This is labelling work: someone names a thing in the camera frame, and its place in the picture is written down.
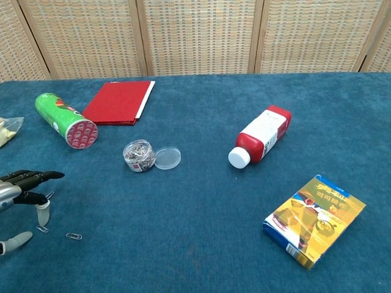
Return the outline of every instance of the snack bag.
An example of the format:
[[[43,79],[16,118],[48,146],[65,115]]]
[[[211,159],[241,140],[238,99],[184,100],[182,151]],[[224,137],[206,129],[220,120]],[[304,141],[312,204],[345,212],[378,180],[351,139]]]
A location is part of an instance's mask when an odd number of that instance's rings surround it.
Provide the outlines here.
[[[24,117],[1,118],[0,117],[0,147],[14,137],[23,124]]]

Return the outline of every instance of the red and white bottle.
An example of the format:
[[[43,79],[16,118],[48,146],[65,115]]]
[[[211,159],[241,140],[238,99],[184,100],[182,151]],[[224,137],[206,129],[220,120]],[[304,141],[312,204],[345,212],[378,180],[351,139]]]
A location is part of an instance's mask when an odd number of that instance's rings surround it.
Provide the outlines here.
[[[250,162],[257,163],[285,134],[292,114],[280,107],[269,106],[252,120],[238,135],[234,149],[228,155],[230,163],[242,169]]]

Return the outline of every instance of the wicker screen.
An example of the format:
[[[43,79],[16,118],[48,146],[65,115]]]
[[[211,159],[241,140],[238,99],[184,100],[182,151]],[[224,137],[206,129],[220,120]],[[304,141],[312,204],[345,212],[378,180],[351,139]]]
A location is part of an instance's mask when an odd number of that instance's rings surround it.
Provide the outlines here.
[[[20,2],[55,78],[141,75],[128,0]]]
[[[391,9],[389,10],[387,21],[384,22],[384,34],[369,64],[368,71],[391,72]]]
[[[34,39],[27,37],[30,32],[24,29],[16,9],[11,1],[0,1],[0,82],[46,79],[47,69],[38,59]]]
[[[381,4],[265,0],[256,72],[352,71]]]
[[[247,73],[256,0],[143,3],[153,74]]]

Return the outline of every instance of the robotic hand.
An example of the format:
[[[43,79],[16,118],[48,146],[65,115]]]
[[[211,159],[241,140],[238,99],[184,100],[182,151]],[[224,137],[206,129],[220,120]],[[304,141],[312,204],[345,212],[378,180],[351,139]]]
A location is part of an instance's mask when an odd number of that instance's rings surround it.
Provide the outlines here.
[[[0,177],[0,213],[13,204],[34,204],[37,208],[39,225],[44,226],[49,221],[50,201],[44,194],[29,191],[49,179],[64,177],[56,171],[35,172],[19,170]],[[18,248],[32,237],[31,232],[23,232],[7,241],[0,241],[0,255]]]

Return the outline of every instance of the teal carpet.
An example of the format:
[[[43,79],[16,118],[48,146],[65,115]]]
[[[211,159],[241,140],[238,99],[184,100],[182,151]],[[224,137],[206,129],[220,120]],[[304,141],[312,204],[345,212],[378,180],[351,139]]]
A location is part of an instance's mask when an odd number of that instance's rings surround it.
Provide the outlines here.
[[[0,215],[0,240],[34,234],[0,256],[1,292],[389,292],[391,74],[151,79],[140,121],[99,126],[85,150],[70,148],[34,100],[53,92],[82,112],[107,79],[0,84],[0,117],[24,117],[0,148],[0,175],[65,173],[33,190],[55,191],[49,233],[35,228],[33,206]],[[236,135],[270,104],[291,111],[287,134],[259,164],[233,168]],[[122,150],[136,139],[177,147],[180,164],[132,172]],[[261,224],[316,174],[367,207],[306,271]]]

